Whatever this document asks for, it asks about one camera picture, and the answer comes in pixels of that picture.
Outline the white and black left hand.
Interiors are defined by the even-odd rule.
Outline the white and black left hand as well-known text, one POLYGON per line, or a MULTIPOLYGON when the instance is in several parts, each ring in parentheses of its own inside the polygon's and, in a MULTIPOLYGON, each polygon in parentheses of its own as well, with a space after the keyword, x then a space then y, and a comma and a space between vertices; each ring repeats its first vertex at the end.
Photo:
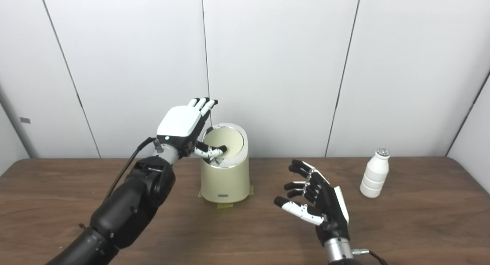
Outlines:
POLYGON ((186 106, 171 108, 157 128, 154 155, 164 157, 167 151, 174 153, 172 157, 179 160, 190 155, 213 159, 226 153, 225 145, 214 147, 198 141, 212 108, 217 104, 217 100, 209 97, 194 98, 186 106))

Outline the white and black right hand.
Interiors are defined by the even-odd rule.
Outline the white and black right hand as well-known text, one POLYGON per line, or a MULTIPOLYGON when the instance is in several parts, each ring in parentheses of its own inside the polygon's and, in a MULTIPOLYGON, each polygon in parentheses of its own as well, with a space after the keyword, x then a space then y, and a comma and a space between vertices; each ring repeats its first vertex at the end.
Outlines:
POLYGON ((321 245, 331 239, 349 241, 350 217, 341 188, 333 187, 319 170, 302 160, 292 160, 288 169, 302 176, 305 181, 285 184, 287 197, 276 197, 274 204, 315 225, 321 245))

